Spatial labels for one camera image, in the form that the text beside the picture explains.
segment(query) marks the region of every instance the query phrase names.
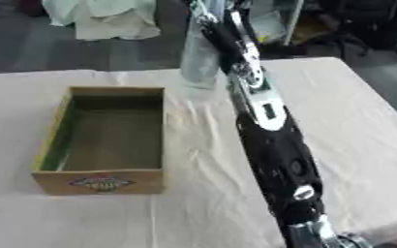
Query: clear plastic container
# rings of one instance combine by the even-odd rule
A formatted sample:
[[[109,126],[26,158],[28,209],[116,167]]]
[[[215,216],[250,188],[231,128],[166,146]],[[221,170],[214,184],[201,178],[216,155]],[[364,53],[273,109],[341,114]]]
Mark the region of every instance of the clear plastic container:
[[[204,5],[218,19],[223,18],[226,0],[204,0]],[[205,98],[216,86],[219,70],[218,53],[201,34],[199,25],[191,17],[182,55],[180,73],[190,98]]]

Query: robotic arm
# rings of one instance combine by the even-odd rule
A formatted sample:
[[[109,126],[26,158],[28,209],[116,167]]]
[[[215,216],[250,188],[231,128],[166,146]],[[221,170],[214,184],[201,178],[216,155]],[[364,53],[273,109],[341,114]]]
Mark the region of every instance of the robotic arm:
[[[236,127],[260,190],[288,248],[371,248],[336,234],[324,212],[318,169],[289,110],[260,66],[249,24],[251,1],[230,1],[224,20],[201,0],[184,0],[228,76]]]

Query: white sheet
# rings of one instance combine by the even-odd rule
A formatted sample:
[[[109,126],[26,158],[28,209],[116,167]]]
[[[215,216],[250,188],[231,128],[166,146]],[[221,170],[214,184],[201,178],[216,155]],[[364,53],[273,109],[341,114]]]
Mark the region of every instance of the white sheet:
[[[79,40],[119,37],[140,40],[160,35],[156,0],[43,0],[55,26],[76,25]]]
[[[319,161],[336,230],[397,239],[397,112],[337,59],[263,64]],[[182,97],[180,82],[177,70],[0,75],[0,247],[280,247],[233,126],[224,78],[199,104]],[[67,86],[100,84],[168,88],[162,195],[53,197],[31,178]]]

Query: box label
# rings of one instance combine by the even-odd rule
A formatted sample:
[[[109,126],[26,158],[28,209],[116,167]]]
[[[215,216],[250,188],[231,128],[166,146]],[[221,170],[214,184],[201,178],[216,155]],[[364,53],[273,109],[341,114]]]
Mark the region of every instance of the box label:
[[[107,176],[104,174],[96,174],[74,179],[70,182],[70,185],[77,187],[87,187],[96,193],[109,193],[131,183],[133,182],[126,179]]]

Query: white tablecloth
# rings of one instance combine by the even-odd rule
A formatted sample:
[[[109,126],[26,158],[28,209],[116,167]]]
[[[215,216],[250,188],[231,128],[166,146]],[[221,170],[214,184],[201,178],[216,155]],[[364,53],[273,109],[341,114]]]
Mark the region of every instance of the white tablecloth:
[[[397,112],[337,59],[263,65],[319,161],[335,229],[397,239]],[[0,75],[0,247],[280,247],[225,90],[194,104],[180,81],[177,70]],[[54,197],[34,182],[56,105],[67,86],[87,84],[168,88],[162,195]]]

